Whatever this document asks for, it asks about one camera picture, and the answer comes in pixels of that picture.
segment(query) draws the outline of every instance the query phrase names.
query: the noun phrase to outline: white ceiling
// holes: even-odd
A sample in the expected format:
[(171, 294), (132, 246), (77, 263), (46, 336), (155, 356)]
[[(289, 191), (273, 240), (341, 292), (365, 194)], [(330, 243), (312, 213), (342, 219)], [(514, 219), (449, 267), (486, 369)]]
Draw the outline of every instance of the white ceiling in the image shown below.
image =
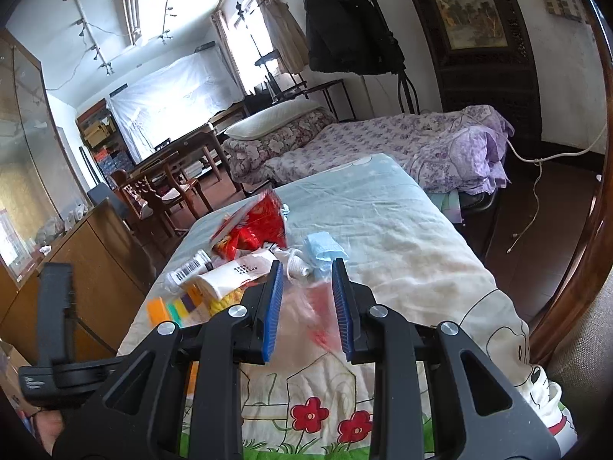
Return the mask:
[[(51, 92), (67, 104), (78, 107), (92, 95), (104, 90), (119, 77), (134, 70), (174, 48), (203, 39), (210, 27), (211, 11), (219, 0), (169, 0), (176, 18), (167, 16), (166, 29), (170, 29), (172, 41), (166, 45), (158, 36), (166, 0), (139, 0), (140, 22), (143, 35), (150, 38), (144, 47), (130, 46), (123, 17), (121, 0), (79, 0), (86, 20), (95, 27), (92, 34), (100, 46), (104, 58), (112, 63), (115, 74), (106, 76), (100, 69), (100, 60), (94, 61), (96, 53), (87, 51), (74, 79), (57, 91)], [(7, 25), (8, 30), (42, 63), (47, 89), (60, 86), (69, 79), (92, 42), (87, 33), (79, 36), (80, 18), (75, 0), (22, 0)]]

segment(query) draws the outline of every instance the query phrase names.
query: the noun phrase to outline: red snack package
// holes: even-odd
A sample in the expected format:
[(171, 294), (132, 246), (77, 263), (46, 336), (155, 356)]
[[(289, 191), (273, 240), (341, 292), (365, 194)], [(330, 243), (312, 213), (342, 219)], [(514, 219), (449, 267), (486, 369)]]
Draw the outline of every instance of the red snack package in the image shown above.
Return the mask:
[(287, 247), (285, 222), (281, 216), (281, 199), (272, 190), (265, 190), (225, 219), (209, 242), (211, 249), (227, 261), (236, 257), (237, 249), (255, 251), (265, 242)]

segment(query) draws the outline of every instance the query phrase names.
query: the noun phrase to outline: silver screw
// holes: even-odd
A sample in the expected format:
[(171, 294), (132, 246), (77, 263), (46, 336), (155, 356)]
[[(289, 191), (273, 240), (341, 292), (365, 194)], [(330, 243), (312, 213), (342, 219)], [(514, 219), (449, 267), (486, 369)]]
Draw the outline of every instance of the silver screw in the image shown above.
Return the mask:
[(165, 321), (157, 326), (157, 333), (159, 335), (170, 335), (175, 331), (175, 324), (171, 321)]
[(247, 308), (245, 308), (242, 304), (231, 306), (228, 310), (228, 315), (232, 316), (232, 318), (243, 318), (243, 316), (246, 314)]
[(443, 323), (441, 325), (441, 330), (444, 334), (447, 335), (457, 335), (457, 333), (460, 331), (458, 325), (456, 325), (452, 321), (446, 321), (445, 323)]
[(370, 307), (369, 313), (375, 318), (385, 318), (387, 316), (387, 308), (379, 304)]

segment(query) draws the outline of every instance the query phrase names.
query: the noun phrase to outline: baseboard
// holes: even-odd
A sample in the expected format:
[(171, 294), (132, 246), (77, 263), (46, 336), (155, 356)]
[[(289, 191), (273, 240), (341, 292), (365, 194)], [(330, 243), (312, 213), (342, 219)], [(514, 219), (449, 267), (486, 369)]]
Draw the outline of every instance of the baseboard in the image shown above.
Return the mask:
[[(519, 138), (513, 140), (511, 138), (511, 143), (517, 150), (517, 153), (524, 159), (547, 158), (567, 152), (581, 152), (581, 149), (577, 147), (569, 147), (568, 145), (561, 145), (560, 143), (554, 143), (552, 141), (522, 140)], [(507, 150), (506, 159), (507, 161), (510, 159), (517, 160), (511, 150)], [(582, 156), (572, 158), (559, 158), (555, 161), (559, 164), (587, 169), (597, 174), (602, 174), (603, 167), (605, 166), (605, 156), (596, 152), (588, 152)]]

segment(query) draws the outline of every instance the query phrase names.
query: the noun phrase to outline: black jacket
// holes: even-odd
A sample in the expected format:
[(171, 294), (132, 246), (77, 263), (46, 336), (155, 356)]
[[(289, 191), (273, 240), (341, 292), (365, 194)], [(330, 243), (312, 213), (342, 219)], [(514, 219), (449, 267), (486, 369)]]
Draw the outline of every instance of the black jacket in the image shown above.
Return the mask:
[(404, 56), (368, 0), (304, 0), (309, 66), (320, 72), (398, 72)]

